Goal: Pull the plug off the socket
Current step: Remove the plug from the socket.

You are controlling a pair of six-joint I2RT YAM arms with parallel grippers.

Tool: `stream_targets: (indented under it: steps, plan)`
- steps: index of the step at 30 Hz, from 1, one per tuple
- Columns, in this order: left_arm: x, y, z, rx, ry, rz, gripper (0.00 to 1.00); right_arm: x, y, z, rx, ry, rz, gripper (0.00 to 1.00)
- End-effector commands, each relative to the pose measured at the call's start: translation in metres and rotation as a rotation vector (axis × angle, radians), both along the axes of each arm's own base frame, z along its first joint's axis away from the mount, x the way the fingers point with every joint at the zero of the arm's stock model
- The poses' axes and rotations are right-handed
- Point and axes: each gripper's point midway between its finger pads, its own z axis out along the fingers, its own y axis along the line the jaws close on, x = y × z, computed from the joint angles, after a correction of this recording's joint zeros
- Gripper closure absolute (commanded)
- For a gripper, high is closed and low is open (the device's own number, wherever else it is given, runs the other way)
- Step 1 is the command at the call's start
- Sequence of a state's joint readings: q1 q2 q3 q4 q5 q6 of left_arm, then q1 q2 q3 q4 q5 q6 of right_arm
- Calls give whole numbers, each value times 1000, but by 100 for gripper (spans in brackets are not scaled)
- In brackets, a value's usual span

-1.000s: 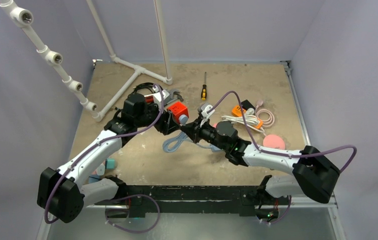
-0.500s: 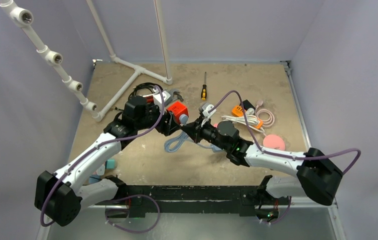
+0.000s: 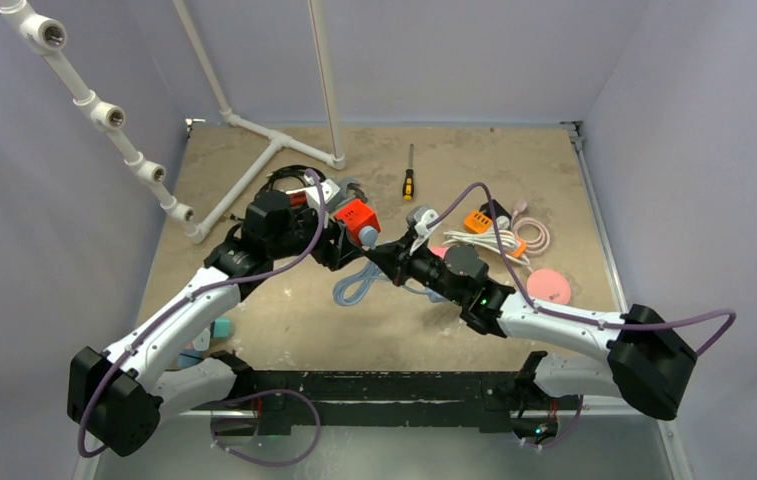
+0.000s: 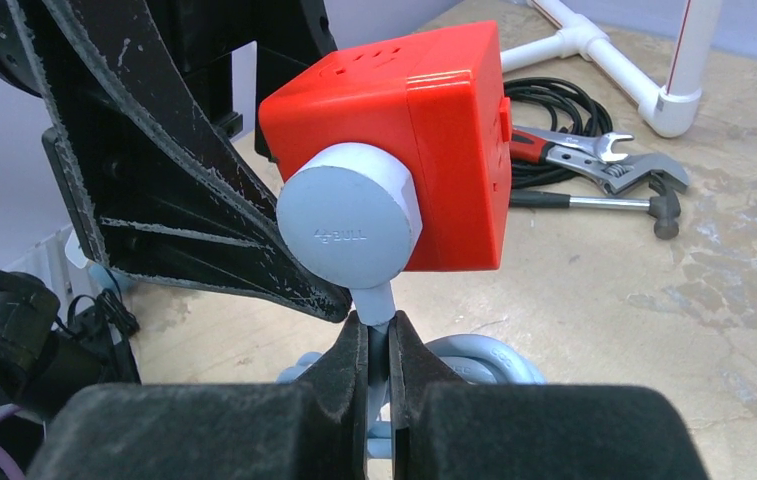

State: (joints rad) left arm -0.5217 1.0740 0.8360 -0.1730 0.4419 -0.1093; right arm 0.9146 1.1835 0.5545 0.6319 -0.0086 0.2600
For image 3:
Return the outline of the grey blue plug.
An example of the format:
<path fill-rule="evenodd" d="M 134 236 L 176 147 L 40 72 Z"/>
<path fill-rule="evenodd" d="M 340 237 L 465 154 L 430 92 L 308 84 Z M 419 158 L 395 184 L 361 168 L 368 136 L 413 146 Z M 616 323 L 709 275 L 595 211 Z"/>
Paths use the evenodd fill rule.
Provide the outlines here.
<path fill-rule="evenodd" d="M 364 249 L 374 249 L 379 240 L 380 231 L 373 226 L 366 225 L 358 232 L 358 240 Z"/>

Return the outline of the red cube socket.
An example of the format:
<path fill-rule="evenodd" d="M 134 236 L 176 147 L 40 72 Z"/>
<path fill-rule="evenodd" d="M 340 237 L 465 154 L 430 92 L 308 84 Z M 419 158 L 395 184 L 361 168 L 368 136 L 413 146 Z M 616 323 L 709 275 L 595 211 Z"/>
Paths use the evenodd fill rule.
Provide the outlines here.
<path fill-rule="evenodd" d="M 334 219 L 343 223 L 348 235 L 358 246 L 361 246 L 358 232 L 362 227 L 370 225 L 381 232 L 376 212 L 359 199 L 354 199 L 339 209 L 334 214 Z"/>

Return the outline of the light blue power strip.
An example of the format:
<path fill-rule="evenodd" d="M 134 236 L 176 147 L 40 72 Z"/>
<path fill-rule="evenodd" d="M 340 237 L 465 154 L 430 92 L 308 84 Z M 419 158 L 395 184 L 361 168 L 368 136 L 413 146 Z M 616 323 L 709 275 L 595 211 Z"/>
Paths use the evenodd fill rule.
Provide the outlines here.
<path fill-rule="evenodd" d="M 438 293 L 436 293 L 434 291 L 427 290 L 425 292 L 425 295 L 427 296 L 427 298 L 429 299 L 429 301 L 432 302 L 432 303 L 446 302 L 446 299 L 443 296 L 441 296 L 440 294 L 438 294 Z"/>

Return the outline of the orange power strip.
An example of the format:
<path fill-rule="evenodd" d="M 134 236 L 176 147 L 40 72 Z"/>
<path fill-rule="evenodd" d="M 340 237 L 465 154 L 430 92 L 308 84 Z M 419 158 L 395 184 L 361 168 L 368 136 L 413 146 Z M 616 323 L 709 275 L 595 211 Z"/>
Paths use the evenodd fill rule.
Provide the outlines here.
<path fill-rule="evenodd" d="M 512 231 L 511 226 L 500 229 L 479 211 L 468 214 L 463 226 L 464 232 L 460 236 L 463 242 L 486 247 L 494 252 L 498 251 L 498 242 L 501 242 L 505 252 L 516 259 L 522 257 L 527 250 L 526 242 Z"/>

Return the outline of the pink plug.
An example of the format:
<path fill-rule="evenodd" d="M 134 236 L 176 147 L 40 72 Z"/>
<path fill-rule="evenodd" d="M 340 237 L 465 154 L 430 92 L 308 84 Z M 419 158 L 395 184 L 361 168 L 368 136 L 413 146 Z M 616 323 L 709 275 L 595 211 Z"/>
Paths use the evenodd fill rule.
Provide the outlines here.
<path fill-rule="evenodd" d="M 517 200 L 514 202 L 512 211 L 514 215 L 519 215 L 526 212 L 528 209 L 528 203 L 526 200 Z"/>

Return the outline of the teal small block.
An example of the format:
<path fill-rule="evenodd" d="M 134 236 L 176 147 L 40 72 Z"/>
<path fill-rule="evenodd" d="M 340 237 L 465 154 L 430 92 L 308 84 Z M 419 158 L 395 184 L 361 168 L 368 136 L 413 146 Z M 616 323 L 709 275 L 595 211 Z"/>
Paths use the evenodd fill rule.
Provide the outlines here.
<path fill-rule="evenodd" d="M 213 339 L 226 339 L 231 335 L 231 322 L 228 318 L 220 317 L 210 325 L 210 333 Z"/>

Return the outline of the black power adapter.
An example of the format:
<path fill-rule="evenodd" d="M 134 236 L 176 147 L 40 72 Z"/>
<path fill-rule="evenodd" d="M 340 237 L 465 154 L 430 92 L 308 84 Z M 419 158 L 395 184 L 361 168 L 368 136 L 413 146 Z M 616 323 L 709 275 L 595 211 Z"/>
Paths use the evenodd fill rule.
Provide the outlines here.
<path fill-rule="evenodd" d="M 496 200 L 493 201 L 493 208 L 490 208 L 488 202 L 483 203 L 479 212 L 500 229 L 507 229 L 511 226 L 512 214 Z"/>

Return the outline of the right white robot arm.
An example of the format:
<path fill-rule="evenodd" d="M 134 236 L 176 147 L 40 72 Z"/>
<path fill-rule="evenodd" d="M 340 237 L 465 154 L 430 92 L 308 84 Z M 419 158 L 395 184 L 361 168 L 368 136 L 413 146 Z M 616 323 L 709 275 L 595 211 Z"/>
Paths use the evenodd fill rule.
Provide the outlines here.
<path fill-rule="evenodd" d="M 653 309 L 634 304 L 624 313 L 599 312 L 527 300 L 489 275 L 471 246 L 443 256 L 392 242 L 367 258 L 396 286 L 415 280 L 460 307 L 459 317 L 482 335 L 540 341 L 574 352 L 579 367 L 567 380 L 563 360 L 546 360 L 518 376 L 515 392 L 530 407 L 551 397 L 620 398 L 646 416 L 676 418 L 697 353 Z"/>

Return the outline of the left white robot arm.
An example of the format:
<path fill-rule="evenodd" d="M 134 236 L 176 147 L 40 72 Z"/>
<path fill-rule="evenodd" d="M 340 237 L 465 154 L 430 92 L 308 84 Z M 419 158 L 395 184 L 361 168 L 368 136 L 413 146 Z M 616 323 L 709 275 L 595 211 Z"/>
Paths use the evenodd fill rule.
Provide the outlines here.
<path fill-rule="evenodd" d="M 228 234 L 152 317 L 103 350 L 82 348 L 70 363 L 67 396 L 79 454 L 93 458 L 111 450 L 128 456 L 188 410 L 219 401 L 229 409 L 246 405 L 252 382 L 238 373 L 233 355 L 177 371 L 170 365 L 264 281 L 308 256 L 339 268 L 337 250 L 356 237 L 334 215 L 350 202 L 331 180 L 262 193 L 248 205 L 240 235 Z"/>

